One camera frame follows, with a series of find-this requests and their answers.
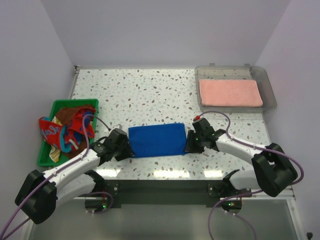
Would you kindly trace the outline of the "green plastic bin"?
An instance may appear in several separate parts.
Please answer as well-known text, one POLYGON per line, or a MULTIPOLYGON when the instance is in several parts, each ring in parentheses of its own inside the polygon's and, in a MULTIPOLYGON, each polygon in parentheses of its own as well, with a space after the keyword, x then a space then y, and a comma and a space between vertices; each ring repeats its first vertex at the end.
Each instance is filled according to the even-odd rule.
MULTIPOLYGON (((99 109, 99 100, 96 98, 89 98, 89 99, 60 99, 53 102, 49 119, 52 120, 54 116, 63 108, 75 108, 75 107, 81 107, 86 104, 92 105, 96 110, 99 109)), ((59 166, 69 160, 69 157, 66 156, 64 153, 61 153, 59 155, 59 161, 54 162, 50 158, 50 151, 51 146, 45 142, 42 141, 42 145, 40 148, 39 156, 37 159, 37 165, 40 167, 56 167, 59 166)))

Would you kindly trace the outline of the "blue towel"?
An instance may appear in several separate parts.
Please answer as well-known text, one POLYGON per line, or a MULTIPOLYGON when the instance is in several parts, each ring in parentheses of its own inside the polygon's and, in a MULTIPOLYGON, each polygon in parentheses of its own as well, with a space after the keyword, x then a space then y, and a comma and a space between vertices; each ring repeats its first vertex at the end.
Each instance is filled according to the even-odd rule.
POLYGON ((134 126, 128 129, 134 158, 185 155, 187 136, 183 123, 134 126))

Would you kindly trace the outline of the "brown towel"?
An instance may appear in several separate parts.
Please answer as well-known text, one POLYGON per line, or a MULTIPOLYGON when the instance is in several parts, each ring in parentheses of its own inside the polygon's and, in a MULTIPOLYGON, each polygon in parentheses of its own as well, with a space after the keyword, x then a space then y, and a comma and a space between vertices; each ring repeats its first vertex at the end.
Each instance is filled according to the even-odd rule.
MULTIPOLYGON (((75 113, 80 109, 80 108, 84 108, 85 106, 78 106, 78 107, 64 107, 62 109, 60 109, 55 117, 60 121, 60 123, 62 125, 70 125, 72 120, 73 120, 73 116, 75 115, 75 113)), ((86 147, 87 147, 87 143, 85 140, 85 137, 82 135, 80 138, 80 144, 78 146, 78 149, 73 150, 69 153, 63 153, 68 159, 72 159, 74 157, 76 157, 78 154, 80 154, 86 147)))

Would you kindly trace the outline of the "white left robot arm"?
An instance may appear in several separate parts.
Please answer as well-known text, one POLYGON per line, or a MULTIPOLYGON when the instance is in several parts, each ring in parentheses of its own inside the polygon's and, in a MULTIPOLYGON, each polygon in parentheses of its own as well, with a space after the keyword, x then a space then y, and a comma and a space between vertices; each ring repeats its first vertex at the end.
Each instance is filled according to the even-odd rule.
POLYGON ((103 179, 94 171, 98 166, 133 156, 127 133, 114 128, 104 142, 93 142, 71 160, 44 172, 30 172, 14 202, 35 224, 43 223, 65 202, 103 193, 103 179))

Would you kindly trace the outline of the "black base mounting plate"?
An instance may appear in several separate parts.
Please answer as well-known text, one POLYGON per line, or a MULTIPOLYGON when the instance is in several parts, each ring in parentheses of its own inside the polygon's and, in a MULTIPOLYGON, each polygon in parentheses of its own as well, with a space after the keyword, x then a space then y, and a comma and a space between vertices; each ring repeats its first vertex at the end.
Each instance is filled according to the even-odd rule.
POLYGON ((213 207, 221 198, 249 193, 237 190, 224 180, 105 180, 94 192, 104 190, 113 196, 100 194, 83 197, 86 210, 121 208, 122 205, 205 205, 213 207))

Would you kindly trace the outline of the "pink towel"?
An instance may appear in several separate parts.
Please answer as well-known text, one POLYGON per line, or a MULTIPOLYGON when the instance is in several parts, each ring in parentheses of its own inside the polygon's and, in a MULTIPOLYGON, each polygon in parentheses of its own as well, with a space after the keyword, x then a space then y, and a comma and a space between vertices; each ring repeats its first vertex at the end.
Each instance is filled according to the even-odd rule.
POLYGON ((263 100, 252 79, 201 79, 200 102, 206 107, 261 107, 263 100))

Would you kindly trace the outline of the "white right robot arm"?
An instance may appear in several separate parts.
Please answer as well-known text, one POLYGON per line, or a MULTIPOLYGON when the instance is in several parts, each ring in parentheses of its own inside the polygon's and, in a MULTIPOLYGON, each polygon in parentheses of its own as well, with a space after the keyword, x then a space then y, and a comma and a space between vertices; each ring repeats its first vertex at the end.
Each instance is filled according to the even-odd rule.
POLYGON ((189 130, 184 151, 203 153, 205 148, 232 155, 252 165, 253 170, 238 169, 224 177, 223 192, 235 196, 242 189, 260 189, 271 197, 278 196, 292 185, 298 173, 282 148, 275 143, 256 145, 227 134, 226 130, 214 128, 204 117, 197 116, 189 130))

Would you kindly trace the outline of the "yellow striped towel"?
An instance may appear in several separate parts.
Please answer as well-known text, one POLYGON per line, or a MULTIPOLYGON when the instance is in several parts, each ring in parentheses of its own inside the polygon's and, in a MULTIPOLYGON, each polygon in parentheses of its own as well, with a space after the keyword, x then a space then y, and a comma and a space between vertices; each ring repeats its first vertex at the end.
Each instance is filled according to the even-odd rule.
POLYGON ((61 155, 60 133, 61 133, 62 126, 63 125, 61 121, 56 116, 54 116, 49 126, 49 131, 50 131, 49 140, 51 145, 49 157, 54 163, 57 163, 60 160, 60 155, 61 155))

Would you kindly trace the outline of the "clear plastic container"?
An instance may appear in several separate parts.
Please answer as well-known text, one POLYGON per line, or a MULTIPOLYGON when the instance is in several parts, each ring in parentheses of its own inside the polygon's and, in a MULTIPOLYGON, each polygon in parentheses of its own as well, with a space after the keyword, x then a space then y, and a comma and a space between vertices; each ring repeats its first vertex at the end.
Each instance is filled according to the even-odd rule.
POLYGON ((268 74, 260 66, 197 66, 194 74, 202 112, 264 113, 277 107, 268 74))

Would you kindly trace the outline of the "aluminium frame rail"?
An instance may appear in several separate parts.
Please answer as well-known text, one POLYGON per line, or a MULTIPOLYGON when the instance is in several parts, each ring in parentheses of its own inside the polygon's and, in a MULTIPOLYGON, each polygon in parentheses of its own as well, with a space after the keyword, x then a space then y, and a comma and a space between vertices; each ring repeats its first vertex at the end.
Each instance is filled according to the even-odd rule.
MULTIPOLYGON (((193 130, 195 116, 207 119, 214 130, 225 130, 228 135, 241 139, 247 128, 241 125, 237 113, 212 111, 208 117, 198 104, 195 71, 189 69, 77 69, 68 100, 98 99, 98 110, 92 115, 94 138, 84 134, 86 148, 104 141, 111 127, 122 125, 122 130, 139 126, 182 123, 186 137, 193 130)), ((269 146, 265 140, 255 137, 253 131, 241 139, 255 145, 269 146)), ((102 181, 93 190, 103 186, 105 180, 224 180, 234 170, 240 173, 252 171, 247 162, 213 149, 202 153, 184 155, 113 158, 94 169, 102 181)), ((225 197, 244 198, 264 193, 259 188, 248 188, 248 193, 225 197)), ((91 191, 86 195, 103 194, 112 199, 105 190, 91 191)))

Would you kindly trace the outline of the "red patterned towel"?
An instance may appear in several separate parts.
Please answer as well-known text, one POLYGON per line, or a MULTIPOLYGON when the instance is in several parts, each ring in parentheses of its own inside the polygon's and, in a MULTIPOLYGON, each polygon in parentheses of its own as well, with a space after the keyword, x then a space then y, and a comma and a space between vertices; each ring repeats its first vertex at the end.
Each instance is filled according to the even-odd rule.
POLYGON ((92 115, 95 112, 96 109, 90 104, 62 108, 55 115, 59 123, 53 122, 48 117, 39 119, 40 133, 49 145, 63 153, 76 151, 79 149, 85 134, 89 139, 95 137, 91 124, 92 115))

